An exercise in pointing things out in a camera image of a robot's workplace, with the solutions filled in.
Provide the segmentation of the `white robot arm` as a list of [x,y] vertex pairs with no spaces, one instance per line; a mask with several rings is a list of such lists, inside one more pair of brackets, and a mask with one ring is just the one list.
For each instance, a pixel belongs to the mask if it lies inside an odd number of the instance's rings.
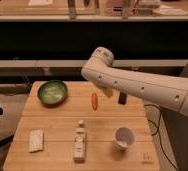
[[109,49],[97,47],[83,65],[81,75],[98,86],[157,103],[188,117],[188,78],[116,69],[113,61]]

